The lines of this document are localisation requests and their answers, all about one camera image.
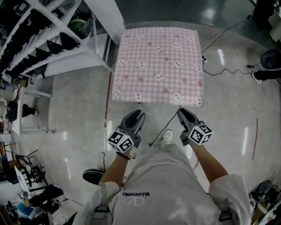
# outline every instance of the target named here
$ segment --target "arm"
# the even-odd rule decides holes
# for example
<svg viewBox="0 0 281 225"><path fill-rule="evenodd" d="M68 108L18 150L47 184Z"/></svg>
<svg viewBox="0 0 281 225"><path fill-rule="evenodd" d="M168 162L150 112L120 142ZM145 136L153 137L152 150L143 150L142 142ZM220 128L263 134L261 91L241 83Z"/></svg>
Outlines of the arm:
<svg viewBox="0 0 281 225"><path fill-rule="evenodd" d="M127 150L124 155L129 156L132 148ZM101 178L101 182L109 182L113 181L120 187L122 184L123 176L125 174L125 170L128 164L128 160L122 156L116 155L115 160L111 164L111 166L106 170L104 175Z"/></svg>
<svg viewBox="0 0 281 225"><path fill-rule="evenodd" d="M199 160L203 171L210 183L217 178L228 175L225 168L205 149L202 145L197 145L189 139L189 144Z"/></svg>
<svg viewBox="0 0 281 225"><path fill-rule="evenodd" d="M31 207L31 203L30 201L27 199L26 195L24 195L24 198L25 198L25 207Z"/></svg>

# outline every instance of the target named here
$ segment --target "white sneaker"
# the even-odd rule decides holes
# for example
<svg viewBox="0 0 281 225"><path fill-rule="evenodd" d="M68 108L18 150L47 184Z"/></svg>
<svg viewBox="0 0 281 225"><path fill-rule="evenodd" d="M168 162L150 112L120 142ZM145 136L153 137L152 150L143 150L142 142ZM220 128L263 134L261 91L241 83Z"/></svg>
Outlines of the white sneaker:
<svg viewBox="0 0 281 225"><path fill-rule="evenodd" d="M170 143L172 138L173 138L173 132L171 130L166 130L163 134L162 141Z"/></svg>
<svg viewBox="0 0 281 225"><path fill-rule="evenodd" d="M262 81L261 81L261 80L258 80L258 79L255 78L254 73L252 73L252 78L253 78L258 84L262 84Z"/></svg>

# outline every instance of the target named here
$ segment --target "polished floor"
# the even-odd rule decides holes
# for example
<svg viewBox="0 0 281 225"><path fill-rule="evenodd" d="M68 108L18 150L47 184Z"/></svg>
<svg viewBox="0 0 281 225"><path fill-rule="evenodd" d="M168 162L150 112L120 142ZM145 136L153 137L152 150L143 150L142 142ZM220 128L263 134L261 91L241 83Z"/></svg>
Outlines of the polished floor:
<svg viewBox="0 0 281 225"><path fill-rule="evenodd" d="M251 0L116 0L116 3L125 25L173 21L228 29L245 20L255 9ZM267 48L275 46L267 32L259 29L252 19L232 30Z"/></svg>
<svg viewBox="0 0 281 225"><path fill-rule="evenodd" d="M184 22L143 22L137 26L161 25L198 30L202 50L222 31ZM208 62L204 69L213 74L221 72L223 68L232 71L240 69L249 73L251 71L245 66L257 64L264 51L264 46L229 31L205 51ZM28 116L23 122L31 120L42 127L49 125L56 133L21 136L13 134L18 151L27 154L38 149L36 160L46 167L48 181L58 183L67 198L80 204L88 200L95 188L83 180L82 173L91 168L103 169L103 152L105 167L109 167L116 154L105 140L127 113L141 109L147 114L147 121L141 132L143 140L139 149L134 150L138 153L157 136L178 109L175 105L139 105L115 102L109 98L105 120L108 80L109 71L103 67L72 71L39 80L37 90L52 93L53 97L36 101L32 98L26 99L29 105L40 110L40 115ZM187 109L214 130L213 138L205 145L206 148L230 174L243 175L249 191L269 179L274 171L275 181L280 182L281 177L278 174L281 171L281 124L278 82L271 80L258 85L249 74L224 72L211 76L204 73L204 86L204 106ZM257 144L252 160L257 120ZM191 164L195 165L195 155L180 142L179 136L183 128L179 120L174 118L168 128L174 132L173 142L186 152ZM134 161L131 160L126 174L130 172L133 164ZM209 183L200 164L195 173L208 191ZM63 202L60 212L65 218L69 218L79 207L74 202ZM57 214L56 220L64 221L60 214Z"/></svg>

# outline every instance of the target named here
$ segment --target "black bracelet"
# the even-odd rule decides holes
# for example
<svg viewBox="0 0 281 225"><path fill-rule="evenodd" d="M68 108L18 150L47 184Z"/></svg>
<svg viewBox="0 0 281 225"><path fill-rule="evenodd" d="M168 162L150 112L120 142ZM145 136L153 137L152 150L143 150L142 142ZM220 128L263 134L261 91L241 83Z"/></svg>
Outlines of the black bracelet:
<svg viewBox="0 0 281 225"><path fill-rule="evenodd" d="M121 156L121 157L125 158L126 160L130 160L130 158L129 158L128 156L125 156L125 155L122 154L121 152L116 152L116 154L117 154L118 156Z"/></svg>

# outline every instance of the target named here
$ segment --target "pink checkered tablecloth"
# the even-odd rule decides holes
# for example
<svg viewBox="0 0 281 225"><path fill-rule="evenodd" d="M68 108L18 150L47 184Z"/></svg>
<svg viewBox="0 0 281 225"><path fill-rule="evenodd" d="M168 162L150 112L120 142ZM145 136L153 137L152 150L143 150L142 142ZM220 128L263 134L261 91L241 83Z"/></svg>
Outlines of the pink checkered tablecloth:
<svg viewBox="0 0 281 225"><path fill-rule="evenodd" d="M113 100L202 106L203 94L197 31L151 27L124 32L114 74Z"/></svg>

